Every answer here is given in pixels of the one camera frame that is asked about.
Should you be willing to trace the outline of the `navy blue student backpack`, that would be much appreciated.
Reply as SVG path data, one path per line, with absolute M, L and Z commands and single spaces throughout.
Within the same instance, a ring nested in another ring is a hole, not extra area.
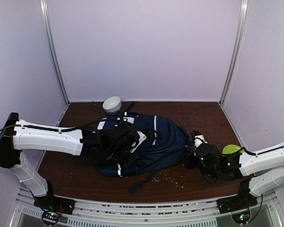
M 103 119 L 98 124 L 98 130 L 111 132 L 116 127 L 120 128 L 121 122 L 124 122 L 124 126 L 142 131 L 147 139 L 135 151 L 139 157 L 127 168 L 122 167 L 126 153 L 120 158 L 108 157 L 95 167 L 106 177 L 128 177 L 148 172 L 145 181 L 149 182 L 159 170 L 182 161 L 192 145 L 183 127 L 162 116 L 132 112 L 134 105 L 132 102 L 124 112 Z

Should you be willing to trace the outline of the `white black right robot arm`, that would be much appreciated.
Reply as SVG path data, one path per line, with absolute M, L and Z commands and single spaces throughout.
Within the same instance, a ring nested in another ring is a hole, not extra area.
M 186 168 L 198 168 L 203 177 L 234 181 L 249 176 L 241 183 L 243 191 L 233 198 L 233 205 L 242 209 L 251 202 L 251 195 L 259 197 L 284 184 L 284 142 L 258 151 L 245 147 L 230 154 L 221 153 L 209 144 L 200 131 L 193 131 L 192 151 L 188 153 Z

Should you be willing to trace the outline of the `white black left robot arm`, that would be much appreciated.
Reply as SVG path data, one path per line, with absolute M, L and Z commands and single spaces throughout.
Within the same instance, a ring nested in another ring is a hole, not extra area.
M 31 192 L 34 200 L 54 210 L 59 205 L 53 185 L 28 161 L 24 150 L 48 150 L 94 162 L 116 161 L 117 176 L 122 166 L 136 159 L 137 149 L 147 136 L 132 117 L 105 118 L 73 127 L 35 124 L 11 113 L 0 128 L 0 167 L 9 169 Z

